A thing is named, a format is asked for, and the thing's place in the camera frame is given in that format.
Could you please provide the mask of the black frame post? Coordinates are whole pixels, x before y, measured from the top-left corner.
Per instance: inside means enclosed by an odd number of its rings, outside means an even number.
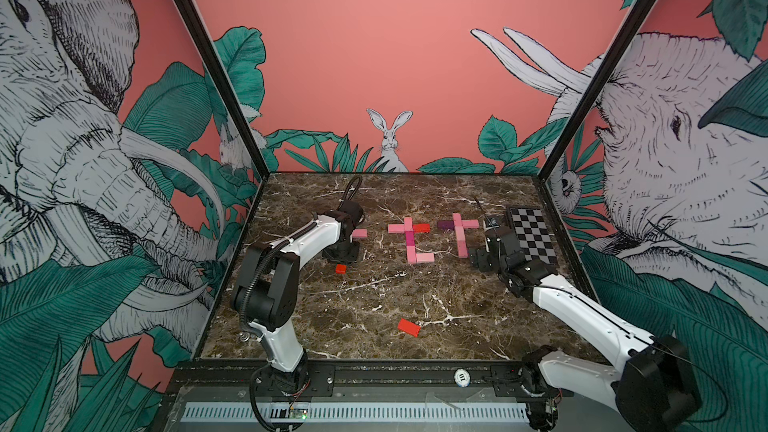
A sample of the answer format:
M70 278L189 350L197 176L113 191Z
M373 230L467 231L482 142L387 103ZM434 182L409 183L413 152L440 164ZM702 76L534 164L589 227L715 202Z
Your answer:
M549 154L544 166L540 169L537 178L540 181L547 180L555 170L558 160L563 156L567 146L575 136L587 114L595 105L599 94L607 84L616 67L622 61L625 53L638 30L645 22L657 0L634 0L625 20L622 22L615 38L606 51L602 62L591 79L585 92L582 94L577 107L571 114L552 152Z
M184 22L187 32L190 34L192 41L201 56L205 69L209 73L214 84L214 88L222 99L230 118L233 120L235 127L244 142L259 178L262 181L265 181L270 176L269 168L253 138L252 128L249 126L249 123L243 115L232 83L195 1L173 0L173 2Z

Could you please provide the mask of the black left frame post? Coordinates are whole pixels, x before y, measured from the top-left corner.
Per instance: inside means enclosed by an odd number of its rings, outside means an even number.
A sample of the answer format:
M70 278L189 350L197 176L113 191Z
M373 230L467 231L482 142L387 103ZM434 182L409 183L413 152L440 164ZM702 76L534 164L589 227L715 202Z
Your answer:
M214 88L222 99L230 118L233 120L235 127L244 142L259 178L262 181L265 181L270 176L269 168L253 138L252 128L249 126L249 123L243 115L232 83L195 1L173 0L173 2L184 22L187 32L190 34L192 41L201 56L205 69L209 73L214 84Z

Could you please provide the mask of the black white checkerboard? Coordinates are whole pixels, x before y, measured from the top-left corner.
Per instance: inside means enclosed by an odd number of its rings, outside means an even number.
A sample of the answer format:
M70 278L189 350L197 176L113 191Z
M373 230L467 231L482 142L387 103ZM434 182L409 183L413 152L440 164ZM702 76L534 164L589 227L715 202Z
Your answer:
M509 206L506 218L527 260L539 259L552 266L558 264L554 242L541 209Z

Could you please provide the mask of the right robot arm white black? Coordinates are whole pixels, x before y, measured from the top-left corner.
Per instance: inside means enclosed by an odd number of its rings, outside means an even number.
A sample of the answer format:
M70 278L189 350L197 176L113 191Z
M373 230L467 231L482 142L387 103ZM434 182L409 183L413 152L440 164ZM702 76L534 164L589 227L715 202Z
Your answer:
M672 431L700 410L701 394L682 342L631 324L551 265L526 260L514 230L486 225L483 231L484 246L469 252L472 266L496 274L514 296L557 317L606 360L579 359L552 346L527 354L515 381L533 399L527 407L533 429L554 428L555 394L560 390L612 408L635 431Z

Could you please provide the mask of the black right frame post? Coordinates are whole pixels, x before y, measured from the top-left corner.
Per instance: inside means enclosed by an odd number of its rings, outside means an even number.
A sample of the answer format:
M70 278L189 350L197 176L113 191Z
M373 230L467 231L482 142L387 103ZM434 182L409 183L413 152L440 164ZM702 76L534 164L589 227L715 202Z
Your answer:
M571 114L552 152L549 154L544 166L540 169L537 178L540 181L547 180L555 170L558 160L563 156L567 146L575 136L587 114L595 105L599 94L607 84L616 67L622 61L625 53L638 30L645 22L657 0L634 0L625 20L622 22L615 38L606 51L602 62L591 79L585 92L582 94L577 107Z

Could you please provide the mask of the pink block horizontal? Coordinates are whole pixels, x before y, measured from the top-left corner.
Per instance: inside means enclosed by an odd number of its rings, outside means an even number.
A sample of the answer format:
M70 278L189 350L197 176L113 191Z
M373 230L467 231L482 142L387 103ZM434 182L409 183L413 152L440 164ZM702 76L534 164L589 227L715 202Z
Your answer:
M469 257L468 248L467 248L467 245L466 245L466 243L464 241L459 241L457 243L457 251L458 251L458 256L460 258L468 258Z

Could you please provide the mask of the dark purple block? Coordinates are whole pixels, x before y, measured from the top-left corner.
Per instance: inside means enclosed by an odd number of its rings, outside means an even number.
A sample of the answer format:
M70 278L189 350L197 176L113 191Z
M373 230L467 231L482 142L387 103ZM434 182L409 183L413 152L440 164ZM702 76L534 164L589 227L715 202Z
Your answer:
M437 227L440 230L454 230L455 222L453 220L439 220L437 222Z

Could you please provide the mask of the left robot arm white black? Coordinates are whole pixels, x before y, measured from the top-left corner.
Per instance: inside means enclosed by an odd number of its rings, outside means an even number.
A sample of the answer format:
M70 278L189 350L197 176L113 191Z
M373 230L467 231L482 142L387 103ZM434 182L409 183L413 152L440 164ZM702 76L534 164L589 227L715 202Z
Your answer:
M296 337L292 315L298 302L301 269L315 256L349 265L359 256L352 239L365 217L352 200L320 213L292 234L247 248L232 290L232 308L240 329L260 340L267 354L265 372L285 396L296 396L308 385L307 353Z

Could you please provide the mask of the black front rail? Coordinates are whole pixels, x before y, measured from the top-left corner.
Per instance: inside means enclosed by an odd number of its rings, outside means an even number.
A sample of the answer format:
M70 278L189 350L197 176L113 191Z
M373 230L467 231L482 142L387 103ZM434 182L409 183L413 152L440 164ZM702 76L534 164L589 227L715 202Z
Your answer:
M184 387L254 389L269 398L330 398L344 388L383 388L392 391L456 389L455 373L469 374L470 389L488 387L500 398L537 401L523 387L524 363L510 360L345 360L309 359L294 372L282 372L259 359L202 359L178 366L167 388L178 394Z

